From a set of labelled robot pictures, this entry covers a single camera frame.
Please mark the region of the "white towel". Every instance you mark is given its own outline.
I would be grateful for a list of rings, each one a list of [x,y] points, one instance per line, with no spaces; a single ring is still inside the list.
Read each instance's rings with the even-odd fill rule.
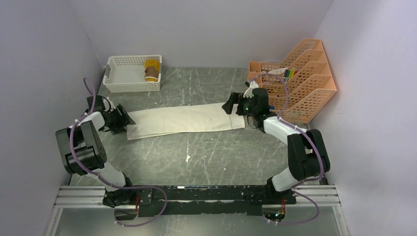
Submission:
[[[163,107],[128,113],[135,122],[128,125],[127,139],[137,140],[177,133],[217,132],[245,127],[243,116],[236,114],[237,105],[230,115],[222,103],[193,106]]]

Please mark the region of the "yellow brown bear towel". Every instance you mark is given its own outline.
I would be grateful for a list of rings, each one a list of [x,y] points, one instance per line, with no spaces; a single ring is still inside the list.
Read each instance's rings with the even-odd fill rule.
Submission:
[[[148,59],[144,63],[145,81],[158,82],[160,72],[160,62],[158,59]]]

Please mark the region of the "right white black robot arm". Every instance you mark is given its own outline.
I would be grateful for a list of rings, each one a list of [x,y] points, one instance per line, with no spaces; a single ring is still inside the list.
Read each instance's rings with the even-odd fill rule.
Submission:
[[[232,92],[222,109],[228,115],[235,113],[251,117],[256,129],[286,144],[288,167],[267,180],[265,196],[270,203],[278,203],[285,191],[304,181],[320,180],[330,170],[321,132],[299,128],[270,111],[268,93],[264,88],[253,89],[249,97]]]

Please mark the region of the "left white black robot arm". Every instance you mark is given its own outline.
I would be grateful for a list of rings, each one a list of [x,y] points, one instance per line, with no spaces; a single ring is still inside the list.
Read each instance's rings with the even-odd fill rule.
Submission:
[[[81,122],[55,132],[63,166],[69,174],[100,181],[105,186],[103,205],[128,205],[137,200],[136,190],[130,179],[107,161],[98,133],[122,133],[135,122],[121,104],[114,105],[109,98],[90,96],[87,101],[89,107]]]

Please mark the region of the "orange plastic file organizer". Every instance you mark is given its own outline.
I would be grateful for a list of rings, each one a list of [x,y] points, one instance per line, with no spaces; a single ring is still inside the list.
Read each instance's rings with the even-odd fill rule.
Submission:
[[[296,74],[284,78],[286,69]],[[273,112],[283,110],[282,117],[296,123],[311,122],[337,91],[323,43],[315,38],[303,39],[280,63],[250,61],[248,79],[267,90]]]

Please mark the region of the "colourful pens in organizer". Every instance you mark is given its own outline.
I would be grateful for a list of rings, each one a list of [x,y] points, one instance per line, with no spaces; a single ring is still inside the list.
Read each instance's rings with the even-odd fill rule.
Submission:
[[[284,72],[284,78],[290,79],[296,74],[295,70],[286,69]]]

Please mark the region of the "white plastic basket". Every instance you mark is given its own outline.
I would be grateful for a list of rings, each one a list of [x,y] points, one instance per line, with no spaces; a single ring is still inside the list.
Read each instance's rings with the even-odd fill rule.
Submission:
[[[144,63],[148,59],[158,59],[160,62],[158,82],[145,81]],[[111,56],[106,64],[102,84],[111,93],[160,91],[161,70],[161,55]]]

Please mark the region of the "aluminium rail frame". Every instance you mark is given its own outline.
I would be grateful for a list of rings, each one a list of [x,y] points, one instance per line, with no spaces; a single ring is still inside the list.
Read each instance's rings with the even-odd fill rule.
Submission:
[[[74,176],[56,196],[48,236],[345,236],[335,186],[298,186],[267,197],[287,167],[287,146],[252,129],[130,141],[103,135],[109,162],[140,189],[135,204],[103,205],[105,189]]]

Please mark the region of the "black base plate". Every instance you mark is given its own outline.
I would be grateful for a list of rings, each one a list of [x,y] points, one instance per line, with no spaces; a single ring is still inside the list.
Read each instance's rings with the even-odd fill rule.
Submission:
[[[292,190],[270,196],[266,185],[209,185],[175,186],[133,190],[137,200],[113,207],[122,209],[126,219],[134,215],[152,217],[161,215],[234,214],[263,215],[266,205],[294,205]]]

